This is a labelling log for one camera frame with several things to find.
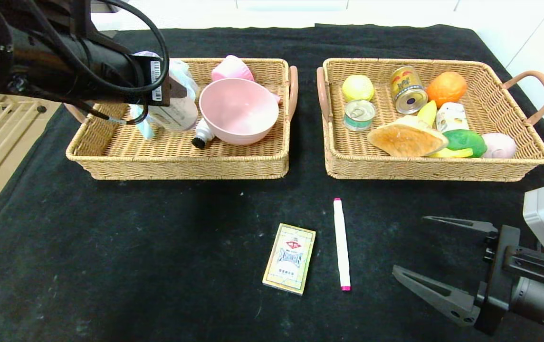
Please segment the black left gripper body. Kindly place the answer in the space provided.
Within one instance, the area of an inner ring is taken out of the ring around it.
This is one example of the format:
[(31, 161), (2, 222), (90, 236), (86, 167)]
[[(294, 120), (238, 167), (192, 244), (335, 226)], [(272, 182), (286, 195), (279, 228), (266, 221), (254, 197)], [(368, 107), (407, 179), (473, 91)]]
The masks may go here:
[(81, 61), (94, 74), (84, 75), (85, 100), (95, 102), (167, 105), (169, 61), (159, 56), (138, 56), (109, 38), (80, 39)]

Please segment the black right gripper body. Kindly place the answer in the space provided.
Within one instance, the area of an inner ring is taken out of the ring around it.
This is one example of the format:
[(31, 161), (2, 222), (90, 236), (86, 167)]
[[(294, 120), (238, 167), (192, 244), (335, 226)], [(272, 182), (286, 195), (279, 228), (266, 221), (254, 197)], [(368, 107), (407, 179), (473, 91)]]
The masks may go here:
[(494, 251), (487, 280), (476, 301), (474, 327), (493, 335), (511, 312), (544, 326), (544, 253), (520, 245), (521, 230), (502, 226), (488, 247)]

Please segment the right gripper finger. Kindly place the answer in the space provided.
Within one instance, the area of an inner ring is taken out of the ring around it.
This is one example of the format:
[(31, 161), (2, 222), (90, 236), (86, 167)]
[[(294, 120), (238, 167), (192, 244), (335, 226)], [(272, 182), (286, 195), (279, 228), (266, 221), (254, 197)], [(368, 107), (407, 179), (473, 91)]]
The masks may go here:
[(463, 227), (463, 228), (473, 229), (474, 231), (498, 234), (498, 229), (495, 228), (493, 224), (490, 222), (476, 221), (471, 219), (439, 217), (439, 216), (423, 216), (422, 218), (428, 219), (431, 221), (445, 223), (448, 225), (453, 225), (455, 227)]
[(475, 304), (475, 297), (429, 277), (393, 266), (392, 275), (403, 286), (411, 290), (426, 303), (449, 318), (460, 327), (473, 326), (478, 319), (480, 307)]

